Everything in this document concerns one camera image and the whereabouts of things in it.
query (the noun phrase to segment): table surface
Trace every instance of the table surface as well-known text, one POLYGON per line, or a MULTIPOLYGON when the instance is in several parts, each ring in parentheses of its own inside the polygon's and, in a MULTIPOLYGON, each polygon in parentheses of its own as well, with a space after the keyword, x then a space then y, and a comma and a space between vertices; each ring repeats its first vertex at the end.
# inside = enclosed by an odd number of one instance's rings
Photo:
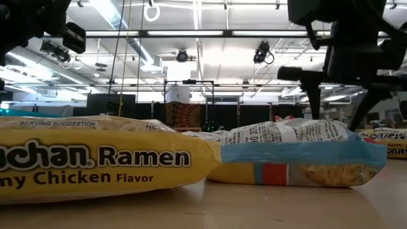
POLYGON ((1 228, 406 228, 407 161, 355 188, 202 181, 171 190, 0 207, 1 228))

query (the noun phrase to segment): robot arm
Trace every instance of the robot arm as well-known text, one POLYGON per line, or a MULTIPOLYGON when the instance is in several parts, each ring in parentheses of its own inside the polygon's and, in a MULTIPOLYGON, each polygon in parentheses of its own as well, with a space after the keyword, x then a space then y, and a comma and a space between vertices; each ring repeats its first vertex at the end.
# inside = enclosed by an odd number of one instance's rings
POLYGON ((281 67, 277 75, 281 80, 301 81, 301 88, 310 100, 313 119, 319 118, 321 83, 359 85, 368 89, 352 117, 350 130, 355 130, 377 103, 391 98, 391 91, 407 90, 407 77, 377 75, 379 69, 399 69, 407 49, 404 32, 407 26, 396 29, 382 18, 385 3, 386 0, 288 0, 290 21, 306 27, 313 48, 328 46, 323 71, 281 67), (331 36, 317 38, 311 26, 314 20, 332 23, 331 36), (390 37, 380 46, 377 44, 379 31, 390 37))
POLYGON ((71 0, 0 0, 0 66, 6 64, 6 53, 16 46, 26 47, 29 39, 42 38, 44 32, 62 36, 64 46, 83 53, 85 30, 71 22, 66 24, 70 3, 71 0))

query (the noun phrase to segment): noodle package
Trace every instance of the noodle package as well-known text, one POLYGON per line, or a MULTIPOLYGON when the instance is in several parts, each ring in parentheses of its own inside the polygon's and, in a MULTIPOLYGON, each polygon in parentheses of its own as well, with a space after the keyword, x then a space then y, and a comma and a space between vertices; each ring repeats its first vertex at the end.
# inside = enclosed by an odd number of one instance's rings
POLYGON ((193 184, 219 148, 159 121, 0 119, 0 204, 59 202, 193 184))
POLYGON ((376 128, 360 133, 387 146, 387 158, 407 159, 407 129, 376 128))
POLYGON ((342 123, 293 119, 228 133, 185 133, 221 145, 207 179, 225 183, 346 187, 366 184, 386 164, 386 148, 342 123))

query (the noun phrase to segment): red label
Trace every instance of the red label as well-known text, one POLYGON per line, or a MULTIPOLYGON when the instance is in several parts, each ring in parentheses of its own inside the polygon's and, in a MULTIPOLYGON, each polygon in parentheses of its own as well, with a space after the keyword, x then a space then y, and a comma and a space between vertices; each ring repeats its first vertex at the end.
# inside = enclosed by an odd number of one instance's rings
POLYGON ((286 164, 264 164, 263 183, 266 185, 287 185, 287 165, 286 164))

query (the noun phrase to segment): cable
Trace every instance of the cable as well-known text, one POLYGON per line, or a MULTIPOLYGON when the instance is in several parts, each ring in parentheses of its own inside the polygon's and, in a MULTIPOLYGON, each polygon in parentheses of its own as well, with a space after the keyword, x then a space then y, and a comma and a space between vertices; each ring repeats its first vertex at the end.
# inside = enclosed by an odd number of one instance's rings
POLYGON ((119 103, 119 114, 118 114, 118 116, 120 117, 120 115, 121 115, 121 107, 123 106, 123 86, 124 86, 124 84, 125 84, 125 72, 126 72, 126 60, 127 60, 127 48, 128 48, 128 34, 129 34, 129 32, 130 32, 130 23, 131 23, 131 20, 130 20, 130 18, 131 18, 131 16, 132 16, 132 10, 129 10, 128 11, 128 18, 129 18, 129 20, 128 20, 128 26, 127 26, 127 36, 126 36, 126 50, 125 50, 125 61, 124 61, 124 63, 123 63, 123 76, 121 77, 121 90, 120 90, 120 103, 119 103))
POLYGON ((272 60, 271 62, 267 62, 267 61, 265 60, 265 63, 268 64, 268 65, 270 65, 270 64, 274 63, 275 57, 274 57, 274 55, 273 55, 271 52, 268 52, 268 54, 269 54, 268 57, 271 55, 271 56, 273 57, 273 60, 272 60))
MULTIPOLYGON (((125 4, 126 0, 123 0, 123 7, 121 8, 121 15, 120 15, 120 25, 119 25, 119 33, 121 31, 121 25, 123 24, 123 14, 125 12, 125 4)), ((107 109, 109 108, 109 98, 110 98, 110 91, 112 90, 112 84, 113 84, 113 73, 114 73, 114 66, 116 63, 116 56, 117 56, 117 49, 119 47, 119 37, 117 37, 117 41, 116 41, 116 48, 114 50, 114 57, 113 57, 113 65, 112 65, 112 75, 110 76, 110 80, 109 80, 109 91, 107 92, 107 99, 106 99, 106 112, 105 115, 107 115, 107 109)))
POLYGON ((156 4, 154 4, 153 0, 149 0, 149 6, 148 7, 144 6, 144 18, 146 18, 146 20, 148 22, 154 22, 155 20, 157 20, 160 17, 160 13, 161 13, 160 12, 160 7, 157 6, 156 4), (153 18, 148 16, 148 10, 151 9, 151 8, 156 9, 156 14, 155 14, 155 16, 153 18))
MULTIPOLYGON (((146 4, 146 0, 142 0, 143 6, 146 4)), ((141 26, 140 26, 140 30, 142 31, 142 26, 143 26, 143 22, 144 22, 144 17, 141 16, 141 26)), ((141 41, 142 38, 140 38, 140 45, 139 45, 139 53, 141 52, 141 41)), ((141 57, 139 56, 139 68, 137 70, 137 88, 136 88, 136 98, 135 98, 135 111, 137 113, 137 107, 139 105, 139 82, 140 82, 140 64, 141 64, 141 57)))

